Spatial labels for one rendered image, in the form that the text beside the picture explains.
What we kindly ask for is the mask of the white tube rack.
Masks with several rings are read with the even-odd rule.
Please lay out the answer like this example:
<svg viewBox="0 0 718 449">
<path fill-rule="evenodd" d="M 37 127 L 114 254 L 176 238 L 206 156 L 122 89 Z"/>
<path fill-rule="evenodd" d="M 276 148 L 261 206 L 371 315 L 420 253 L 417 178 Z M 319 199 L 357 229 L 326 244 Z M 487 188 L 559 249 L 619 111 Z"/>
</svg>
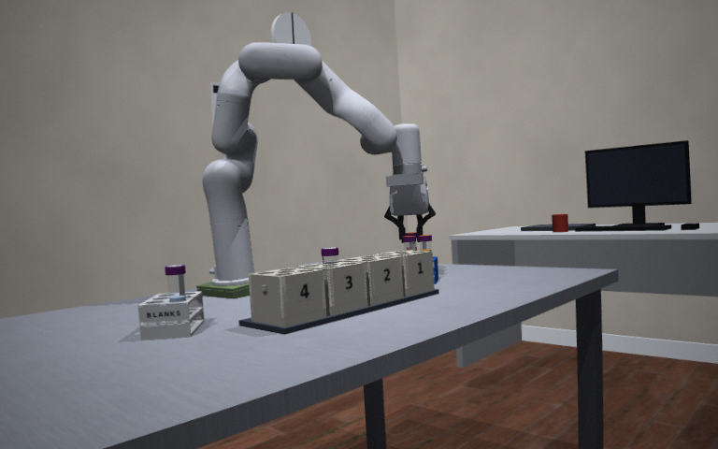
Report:
<svg viewBox="0 0 718 449">
<path fill-rule="evenodd" d="M 191 337 L 205 322 L 202 291 L 186 292 L 186 301 L 181 302 L 169 302 L 168 294 L 158 294 L 138 305 L 138 315 L 142 340 Z"/>
</svg>

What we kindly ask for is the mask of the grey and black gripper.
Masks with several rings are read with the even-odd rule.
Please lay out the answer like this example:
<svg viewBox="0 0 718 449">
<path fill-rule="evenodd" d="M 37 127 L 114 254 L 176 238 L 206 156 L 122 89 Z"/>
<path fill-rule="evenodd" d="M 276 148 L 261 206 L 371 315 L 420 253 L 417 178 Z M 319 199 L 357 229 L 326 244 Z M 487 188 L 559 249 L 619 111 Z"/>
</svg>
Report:
<svg viewBox="0 0 718 449">
<path fill-rule="evenodd" d="M 426 187 L 426 188 L 425 188 Z M 429 213 L 428 213 L 429 212 Z M 422 214 L 428 213 L 426 216 Z M 397 219 L 392 215 L 397 216 Z M 403 242 L 405 227 L 403 225 L 404 215 L 416 215 L 417 217 L 417 242 L 418 236 L 423 235 L 423 225 L 436 215 L 429 204 L 427 183 L 424 176 L 424 184 L 390 186 L 390 206 L 384 218 L 392 221 L 399 230 L 399 239 Z M 402 224 L 401 224 L 402 219 Z"/>
</svg>

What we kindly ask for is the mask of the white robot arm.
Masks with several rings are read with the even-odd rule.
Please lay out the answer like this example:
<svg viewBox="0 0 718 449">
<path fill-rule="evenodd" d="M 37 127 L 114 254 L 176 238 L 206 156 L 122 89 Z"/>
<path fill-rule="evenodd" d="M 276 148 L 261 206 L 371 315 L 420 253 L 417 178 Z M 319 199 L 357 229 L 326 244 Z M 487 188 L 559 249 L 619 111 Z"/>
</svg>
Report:
<svg viewBox="0 0 718 449">
<path fill-rule="evenodd" d="M 206 167 L 202 180 L 217 266 L 209 270 L 215 274 L 215 286 L 249 283 L 249 274 L 257 273 L 242 193 L 251 186 L 257 151 L 257 134 L 248 123 L 251 96 L 259 84 L 270 79 L 294 80 L 323 110 L 362 134 L 360 144 L 365 152 L 391 152 L 394 175 L 386 177 L 387 187 L 424 184 L 427 167 L 422 165 L 416 124 L 393 126 L 374 105 L 350 89 L 309 45 L 251 43 L 221 79 L 212 143 L 226 154 Z"/>
</svg>

